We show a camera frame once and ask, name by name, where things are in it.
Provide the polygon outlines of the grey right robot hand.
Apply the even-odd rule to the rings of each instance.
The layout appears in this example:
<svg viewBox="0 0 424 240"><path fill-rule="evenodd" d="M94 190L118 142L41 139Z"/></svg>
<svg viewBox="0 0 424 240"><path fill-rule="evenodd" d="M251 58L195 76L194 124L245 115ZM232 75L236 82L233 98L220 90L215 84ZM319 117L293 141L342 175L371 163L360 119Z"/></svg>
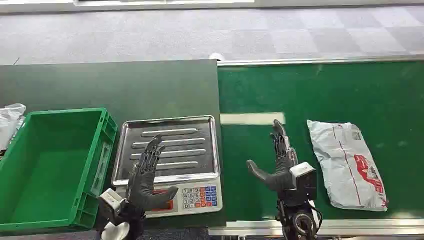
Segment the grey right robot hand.
<svg viewBox="0 0 424 240"><path fill-rule="evenodd" d="M290 168L297 164L296 150L291 146L284 125L278 120L273 120L273 132L270 133L275 152L275 172L268 173L259 168L249 159L246 166L249 172L274 192L282 192L294 188Z"/></svg>

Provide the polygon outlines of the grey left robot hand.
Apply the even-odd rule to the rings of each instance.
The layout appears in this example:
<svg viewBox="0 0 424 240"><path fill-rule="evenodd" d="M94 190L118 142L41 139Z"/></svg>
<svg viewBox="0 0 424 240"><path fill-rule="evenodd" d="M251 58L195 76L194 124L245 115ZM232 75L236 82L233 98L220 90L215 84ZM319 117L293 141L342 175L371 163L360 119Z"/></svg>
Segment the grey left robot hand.
<svg viewBox="0 0 424 240"><path fill-rule="evenodd" d="M171 186L164 192L154 193L154 180L160 155L165 148L160 145L162 136L154 136L141 153L138 161L133 165L128 179L126 199L136 208L143 211L151 211L166 206L173 200L179 188Z"/></svg>

